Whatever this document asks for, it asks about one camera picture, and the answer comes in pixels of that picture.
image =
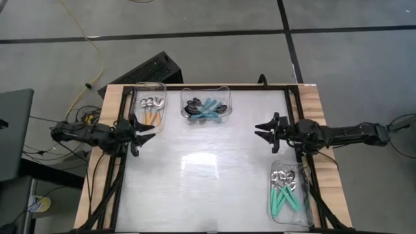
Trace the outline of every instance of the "wooden table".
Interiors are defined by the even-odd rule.
[[[218,84],[186,84],[186,86],[210,86]],[[239,86],[253,86],[254,84],[221,84],[221,85],[239,85]],[[167,84],[167,86],[183,86],[183,84]],[[115,120],[118,118],[118,113],[120,110],[120,103],[122,100],[122,90],[124,85],[122,84],[112,84],[109,85],[107,88],[107,93],[105,94],[103,107],[101,111],[101,117],[99,122],[102,124],[112,125]],[[304,112],[304,117],[312,119],[318,122],[321,125],[326,125],[324,113],[322,110],[322,105],[320,103],[318,88],[315,84],[299,84],[299,92],[300,92],[300,99],[302,104],[302,109]],[[291,98],[292,107],[294,109],[294,118],[295,120],[298,119],[297,111],[296,111],[296,104],[294,102],[294,98]],[[127,117],[127,113],[129,111],[129,106],[126,105],[124,110],[125,117]],[[333,159],[335,159],[332,149],[322,149],[321,152],[329,155]],[[94,168],[96,167],[97,161],[101,156],[102,151],[95,147],[92,150],[90,162],[88,164],[88,176],[90,181],[92,180],[92,174]],[[98,203],[101,201],[104,191],[104,184],[107,178],[107,170],[109,167],[109,159],[110,157],[104,157],[97,165],[96,176],[94,181],[94,194],[92,196],[92,209],[94,210]],[[334,215],[338,217],[338,219],[345,224],[346,226],[351,226],[350,215],[348,212],[348,207],[346,206],[345,196],[343,192],[343,186],[341,184],[341,180],[339,177],[339,173],[337,171],[336,165],[329,161],[322,155],[315,155],[314,156],[315,168],[318,177],[319,189],[322,196],[322,199],[326,202],[328,207],[332,210]],[[79,226],[83,225],[88,218],[88,189],[86,179],[84,181],[84,189],[81,194],[81,199],[78,206],[77,217],[75,219],[74,228],[78,228]],[[110,226],[110,219],[111,219],[111,211],[113,206],[113,199],[107,205],[105,219],[104,219],[104,228],[108,228]],[[313,216],[315,219],[315,227],[320,227],[319,216],[316,204],[312,204],[313,209]]]

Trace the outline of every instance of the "gray floor tile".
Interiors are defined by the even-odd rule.
[[[415,25],[412,0],[284,0],[291,29]]]
[[[38,182],[36,195],[44,196],[50,190],[60,187],[43,181]],[[51,207],[44,213],[34,214],[37,218],[35,233],[61,233],[70,231],[75,222],[81,191],[72,188],[60,188],[51,192]]]
[[[388,124],[415,112],[415,41],[415,31],[294,35],[304,80],[318,84],[331,126]],[[393,140],[408,141],[405,133]],[[400,149],[416,156],[413,146]],[[353,145],[336,149],[335,155],[356,228],[414,233],[416,161],[391,146]]]
[[[281,29],[275,0],[66,1],[88,36]],[[13,0],[0,14],[0,38],[81,36],[58,1]]]
[[[182,68],[186,83],[255,83],[261,73],[271,83],[294,82],[283,35],[113,41],[97,46],[105,59],[97,88],[161,51]],[[0,45],[0,92],[33,88],[31,114],[62,120],[84,84],[98,74],[97,59],[95,49],[86,42]],[[86,104],[101,106],[102,99],[91,91],[79,106]],[[52,146],[49,127],[53,125],[31,119],[26,143],[40,149]],[[65,149],[57,151],[66,153]]]

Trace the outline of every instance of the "teal handle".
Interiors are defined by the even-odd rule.
[[[298,201],[298,198],[293,194],[291,188],[289,186],[286,186],[287,192],[289,192],[290,197],[292,198],[293,203],[296,205],[296,209],[293,207],[295,211],[300,210],[300,202]]]
[[[289,188],[288,186],[284,186],[281,191],[283,192],[284,190],[288,191],[290,195],[288,195],[286,192],[283,194],[285,195],[285,197],[283,197],[279,203],[277,203],[276,205],[276,210],[278,213],[280,213],[281,209],[283,208],[283,205],[285,205],[285,201],[288,200],[290,205],[292,206],[292,208],[295,211],[299,211],[300,210],[300,204],[299,201],[296,199],[296,197],[294,196],[291,188]]]
[[[274,205],[275,205],[275,207],[277,207],[278,206],[278,204],[282,201],[282,199],[283,199],[283,189],[282,188],[280,188],[280,193],[278,194],[278,197],[274,200]]]
[[[219,106],[222,106],[222,102],[220,101],[218,104],[216,104],[216,106],[214,107],[214,111],[219,107]]]
[[[277,214],[277,212],[276,212],[276,204],[275,204],[275,202],[276,202],[276,188],[273,188],[272,187],[272,191],[271,191],[271,193],[270,193],[270,207],[271,207],[271,210],[272,210],[272,216],[273,217],[276,217],[278,214]]]
[[[211,101],[211,98],[208,98],[208,99],[205,101],[205,103],[203,104],[203,107],[201,108],[201,112],[205,112],[205,111],[206,111],[206,113],[194,114],[194,115],[192,115],[190,118],[195,119],[195,118],[199,118],[199,117],[202,117],[202,116],[205,116],[205,117],[207,117],[207,118],[216,118],[216,117],[219,117],[219,114],[218,114],[217,112],[210,110],[210,108],[211,108],[213,105],[215,105],[215,104],[216,104],[216,100]]]

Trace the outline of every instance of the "teal handled spoon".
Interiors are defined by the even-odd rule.
[[[278,215],[277,213],[277,205],[276,205],[276,196],[278,192],[278,182],[279,182],[279,174],[277,171],[272,172],[270,175],[271,180],[271,191],[270,191],[270,210],[272,212],[272,216],[276,217]]]
[[[208,117],[208,118],[212,118],[212,117],[218,117],[219,114],[217,112],[214,112],[212,110],[210,110],[210,108],[216,104],[216,100],[211,101],[211,98],[208,98],[205,103],[203,104],[203,107],[201,108],[201,114],[194,114],[191,116],[191,118],[195,119],[195,118],[199,118],[202,116]]]
[[[285,187],[283,189],[285,189],[287,191],[290,191],[290,194],[293,194],[292,191],[294,191],[295,188],[296,188],[296,182],[292,181],[289,185],[285,185]],[[289,196],[292,198],[292,202],[296,204],[296,208],[293,207],[294,204],[291,203],[291,200],[288,200],[289,203],[291,203],[291,205],[292,205],[292,207],[295,211],[299,211],[300,210],[299,201],[296,199],[295,196],[291,196],[291,195],[289,195]],[[278,214],[280,213],[281,209],[283,208],[283,205],[285,205],[285,202],[286,202],[286,197],[282,197],[282,199],[278,203],[276,203],[276,202],[274,203],[275,206],[276,206],[276,208],[275,208],[276,213],[278,213]]]
[[[279,181],[283,182],[283,186],[280,186],[278,184],[281,192],[279,193],[278,197],[276,198],[274,202],[274,205],[276,206],[276,208],[273,210],[275,210],[276,214],[279,214],[281,208],[283,207],[283,204],[285,203],[285,200],[287,200],[295,211],[299,211],[300,203],[296,199],[296,196],[292,193],[292,189],[288,187],[288,184],[293,181],[295,177],[295,173],[293,171],[289,171],[285,173],[284,171],[280,170],[278,171],[278,174],[279,174]]]

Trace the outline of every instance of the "black metal stand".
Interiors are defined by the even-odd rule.
[[[20,176],[31,176],[34,179],[48,181],[75,189],[83,189],[84,178],[62,170],[57,170],[27,159],[20,161]]]

